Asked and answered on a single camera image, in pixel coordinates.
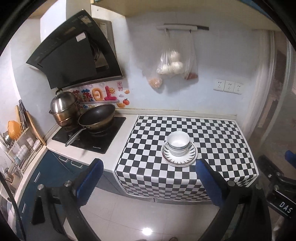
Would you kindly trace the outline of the steel steamer pot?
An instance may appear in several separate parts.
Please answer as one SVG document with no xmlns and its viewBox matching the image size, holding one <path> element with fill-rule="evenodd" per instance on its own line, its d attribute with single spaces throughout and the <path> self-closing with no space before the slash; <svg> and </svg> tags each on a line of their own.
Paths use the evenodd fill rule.
<svg viewBox="0 0 296 241">
<path fill-rule="evenodd" d="M 78 98 L 72 92 L 59 88 L 51 100 L 49 114 L 61 127 L 77 125 L 80 116 Z"/>
</svg>

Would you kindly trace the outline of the dark wok pan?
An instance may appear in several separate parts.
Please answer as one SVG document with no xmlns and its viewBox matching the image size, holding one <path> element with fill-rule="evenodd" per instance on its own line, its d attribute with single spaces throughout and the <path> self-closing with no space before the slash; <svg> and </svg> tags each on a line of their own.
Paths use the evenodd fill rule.
<svg viewBox="0 0 296 241">
<path fill-rule="evenodd" d="M 112 122 L 114 115 L 115 106 L 113 104 L 104 104 L 87 110 L 78 119 L 78 125 L 82 128 L 69 138 L 65 147 L 71 145 L 83 131 L 97 133 L 105 130 Z"/>
</svg>

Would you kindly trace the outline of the black white checkered mat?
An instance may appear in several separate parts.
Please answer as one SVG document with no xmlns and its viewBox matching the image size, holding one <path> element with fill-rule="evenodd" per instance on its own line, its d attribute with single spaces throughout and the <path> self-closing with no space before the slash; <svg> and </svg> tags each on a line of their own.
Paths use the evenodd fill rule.
<svg viewBox="0 0 296 241">
<path fill-rule="evenodd" d="M 239 186 L 250 186 L 259 175 L 236 121 L 154 115 L 137 117 L 113 174 L 130 196 L 208 201 L 198 160 Z"/>
</svg>

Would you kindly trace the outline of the white bowl blue rim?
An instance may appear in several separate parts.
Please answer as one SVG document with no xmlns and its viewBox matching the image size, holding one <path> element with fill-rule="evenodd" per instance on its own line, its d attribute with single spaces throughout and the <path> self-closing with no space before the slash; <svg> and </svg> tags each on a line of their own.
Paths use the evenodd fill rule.
<svg viewBox="0 0 296 241">
<path fill-rule="evenodd" d="M 168 135 L 168 149 L 173 156 L 183 156 L 189 148 L 190 137 L 186 132 L 175 131 Z"/>
</svg>

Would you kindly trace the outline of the black induction cooktop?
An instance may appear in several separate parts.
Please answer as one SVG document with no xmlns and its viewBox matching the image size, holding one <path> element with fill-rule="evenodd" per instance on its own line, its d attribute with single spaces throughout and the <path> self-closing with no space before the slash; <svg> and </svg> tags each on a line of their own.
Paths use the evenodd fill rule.
<svg viewBox="0 0 296 241">
<path fill-rule="evenodd" d="M 103 131 L 99 131 L 98 133 L 83 131 L 79 134 L 71 146 L 87 151 L 105 154 L 125 120 L 126 117 L 116 116 L 109 124 L 107 129 Z M 61 128 L 52 137 L 52 139 L 65 145 L 67 141 L 80 129 L 81 128 L 79 127 L 72 129 Z"/>
</svg>

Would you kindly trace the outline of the dish drying rack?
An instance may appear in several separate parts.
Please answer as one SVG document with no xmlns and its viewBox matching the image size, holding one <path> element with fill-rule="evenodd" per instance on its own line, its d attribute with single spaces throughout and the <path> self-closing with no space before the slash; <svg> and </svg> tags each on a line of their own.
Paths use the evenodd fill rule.
<svg viewBox="0 0 296 241">
<path fill-rule="evenodd" d="M 32 162 L 37 152 L 44 146 L 36 138 L 31 125 L 26 117 L 25 105 L 20 99 L 15 106 L 16 121 L 20 124 L 22 131 L 21 136 L 17 140 L 10 138 L 8 134 L 8 124 L 6 132 L 1 134 L 1 143 L 4 147 L 4 153 L 11 160 L 12 166 L 24 173 Z"/>
</svg>

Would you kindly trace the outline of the blue kitchen cabinet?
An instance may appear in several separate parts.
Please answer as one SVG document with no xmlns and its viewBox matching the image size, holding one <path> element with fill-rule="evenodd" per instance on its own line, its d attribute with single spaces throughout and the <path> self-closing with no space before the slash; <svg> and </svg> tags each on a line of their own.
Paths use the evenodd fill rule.
<svg viewBox="0 0 296 241">
<path fill-rule="evenodd" d="M 46 187 L 60 187 L 65 181 L 74 180 L 88 168 L 88 165 L 68 159 L 55 152 L 47 150 L 37 168 L 34 170 L 20 201 L 19 211 L 22 218 L 23 228 L 28 234 L 35 205 L 37 186 L 43 184 Z M 96 185 L 98 188 L 115 194 L 121 194 L 121 187 L 111 172 L 104 171 Z M 62 224 L 66 219 L 63 208 L 55 204 L 59 220 Z"/>
</svg>

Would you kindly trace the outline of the white wall socket strip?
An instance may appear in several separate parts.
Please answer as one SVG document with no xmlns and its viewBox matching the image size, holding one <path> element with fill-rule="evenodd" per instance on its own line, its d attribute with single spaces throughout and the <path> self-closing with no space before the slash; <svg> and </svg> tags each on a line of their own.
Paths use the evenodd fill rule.
<svg viewBox="0 0 296 241">
<path fill-rule="evenodd" d="M 233 81 L 216 79 L 214 81 L 213 90 L 241 95 L 244 90 L 244 85 Z"/>
</svg>

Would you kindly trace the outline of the orange plastic bowl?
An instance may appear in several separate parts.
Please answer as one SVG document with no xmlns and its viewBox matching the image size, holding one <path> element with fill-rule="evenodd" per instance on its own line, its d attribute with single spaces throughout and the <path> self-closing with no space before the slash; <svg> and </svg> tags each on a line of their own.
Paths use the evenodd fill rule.
<svg viewBox="0 0 296 241">
<path fill-rule="evenodd" d="M 20 124 L 14 120 L 8 121 L 8 134 L 11 139 L 17 140 L 22 134 Z"/>
</svg>

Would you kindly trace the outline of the colourful wall sticker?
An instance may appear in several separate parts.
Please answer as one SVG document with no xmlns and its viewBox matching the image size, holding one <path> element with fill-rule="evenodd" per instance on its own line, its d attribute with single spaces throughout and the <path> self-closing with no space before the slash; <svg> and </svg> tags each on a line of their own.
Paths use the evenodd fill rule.
<svg viewBox="0 0 296 241">
<path fill-rule="evenodd" d="M 99 82 L 67 91 L 72 92 L 80 101 L 80 109 L 89 109 L 102 104 L 113 104 L 116 108 L 126 108 L 130 105 L 130 90 L 126 80 Z"/>
</svg>

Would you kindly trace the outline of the white plate with blue leaves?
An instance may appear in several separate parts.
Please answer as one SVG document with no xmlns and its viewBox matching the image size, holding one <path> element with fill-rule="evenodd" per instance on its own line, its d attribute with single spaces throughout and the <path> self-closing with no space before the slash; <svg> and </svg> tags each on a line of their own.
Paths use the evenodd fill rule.
<svg viewBox="0 0 296 241">
<path fill-rule="evenodd" d="M 195 145 L 189 142 L 188 147 L 181 151 L 174 151 L 169 148 L 168 142 L 161 148 L 163 159 L 174 167 L 187 167 L 193 164 L 198 156 L 198 151 Z"/>
</svg>

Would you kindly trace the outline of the wooden cutting board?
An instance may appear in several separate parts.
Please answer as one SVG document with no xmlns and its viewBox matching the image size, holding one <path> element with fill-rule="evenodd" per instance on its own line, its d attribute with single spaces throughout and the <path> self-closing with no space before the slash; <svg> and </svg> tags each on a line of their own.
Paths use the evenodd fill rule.
<svg viewBox="0 0 296 241">
<path fill-rule="evenodd" d="M 40 133 L 38 132 L 37 128 L 36 128 L 36 125 L 30 115 L 30 113 L 28 111 L 26 111 L 26 117 L 29 121 L 29 124 L 31 125 L 32 127 L 32 130 L 34 132 L 34 135 L 36 136 L 36 138 L 42 143 L 42 145 L 46 146 L 46 142 L 44 141 L 44 139 L 42 138 L 42 136 L 40 135 Z"/>
</svg>

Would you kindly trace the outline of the black range hood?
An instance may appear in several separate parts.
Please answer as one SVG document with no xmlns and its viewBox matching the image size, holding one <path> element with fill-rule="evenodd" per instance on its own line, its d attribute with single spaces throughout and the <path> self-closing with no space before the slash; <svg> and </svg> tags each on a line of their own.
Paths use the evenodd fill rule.
<svg viewBox="0 0 296 241">
<path fill-rule="evenodd" d="M 56 28 L 32 53 L 27 64 L 46 75 L 51 89 L 123 78 L 112 47 L 85 10 Z"/>
</svg>

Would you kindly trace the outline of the plastic bag with buns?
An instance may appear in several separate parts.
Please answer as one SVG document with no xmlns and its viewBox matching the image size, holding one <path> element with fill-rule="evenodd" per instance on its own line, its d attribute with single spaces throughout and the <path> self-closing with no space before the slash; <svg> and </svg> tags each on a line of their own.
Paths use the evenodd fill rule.
<svg viewBox="0 0 296 241">
<path fill-rule="evenodd" d="M 156 69 L 147 80 L 150 87 L 159 89 L 163 80 L 172 77 L 184 80 L 198 79 L 197 55 L 191 29 L 165 29 Z"/>
</svg>

